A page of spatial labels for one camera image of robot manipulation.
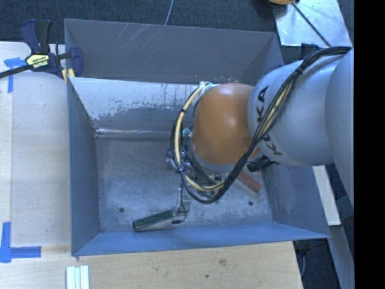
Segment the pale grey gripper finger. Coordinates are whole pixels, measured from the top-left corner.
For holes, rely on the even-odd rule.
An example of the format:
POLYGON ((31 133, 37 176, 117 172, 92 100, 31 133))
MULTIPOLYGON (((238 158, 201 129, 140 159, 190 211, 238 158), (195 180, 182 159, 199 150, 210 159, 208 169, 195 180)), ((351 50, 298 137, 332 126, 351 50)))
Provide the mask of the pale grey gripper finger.
POLYGON ((191 206, 192 198, 188 193, 183 191, 180 196, 180 212, 188 213, 191 206))

